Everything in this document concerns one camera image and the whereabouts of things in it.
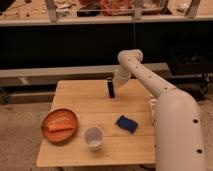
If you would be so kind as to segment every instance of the white cup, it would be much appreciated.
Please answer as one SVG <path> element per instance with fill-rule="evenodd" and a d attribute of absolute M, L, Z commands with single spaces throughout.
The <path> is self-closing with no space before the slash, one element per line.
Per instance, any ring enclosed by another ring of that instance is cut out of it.
<path fill-rule="evenodd" d="M 97 126 L 89 127 L 84 132 L 84 140 L 92 151 L 97 151 L 101 148 L 103 136 L 102 129 Z"/>

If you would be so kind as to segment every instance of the wooden table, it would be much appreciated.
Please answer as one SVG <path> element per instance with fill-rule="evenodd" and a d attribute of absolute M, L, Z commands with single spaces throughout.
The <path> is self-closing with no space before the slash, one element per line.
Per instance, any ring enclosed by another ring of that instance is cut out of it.
<path fill-rule="evenodd" d="M 137 80 L 130 80 L 109 98 L 106 80 L 60 81 L 51 110 L 68 108 L 78 117 L 78 130 L 70 141 L 56 146 L 42 140 L 38 167 L 154 164 L 154 129 L 150 117 L 150 93 Z M 134 119 L 134 134 L 119 128 L 121 116 Z M 92 152 L 83 140 L 89 126 L 104 131 L 102 149 Z"/>

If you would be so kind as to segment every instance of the orange bowl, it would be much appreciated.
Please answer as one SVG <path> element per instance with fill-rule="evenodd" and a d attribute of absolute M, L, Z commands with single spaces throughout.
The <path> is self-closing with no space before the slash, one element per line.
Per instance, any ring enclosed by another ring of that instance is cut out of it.
<path fill-rule="evenodd" d="M 50 132 L 48 129 L 49 124 L 57 119 L 66 118 L 66 122 L 72 124 L 73 129 L 66 129 L 60 131 Z M 42 134 L 50 142 L 61 142 L 70 138 L 77 129 L 77 117 L 75 113 L 68 109 L 57 109 L 49 113 L 42 123 Z"/>

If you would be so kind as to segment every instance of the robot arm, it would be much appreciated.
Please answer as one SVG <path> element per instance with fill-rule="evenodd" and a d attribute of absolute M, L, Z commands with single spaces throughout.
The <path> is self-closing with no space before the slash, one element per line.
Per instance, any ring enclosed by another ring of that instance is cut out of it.
<path fill-rule="evenodd" d="M 157 99 L 155 144 L 157 171 L 206 171 L 200 125 L 200 108 L 188 93 L 178 89 L 141 64 L 140 50 L 119 53 L 115 87 L 133 74 Z"/>

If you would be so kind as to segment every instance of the sliced carrot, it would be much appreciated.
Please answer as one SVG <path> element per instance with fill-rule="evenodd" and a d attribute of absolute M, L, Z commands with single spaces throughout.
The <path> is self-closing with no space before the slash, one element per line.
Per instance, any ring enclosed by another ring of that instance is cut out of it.
<path fill-rule="evenodd" d="M 48 126 L 50 132 L 62 131 L 67 129 L 73 129 L 72 124 L 49 124 Z"/>

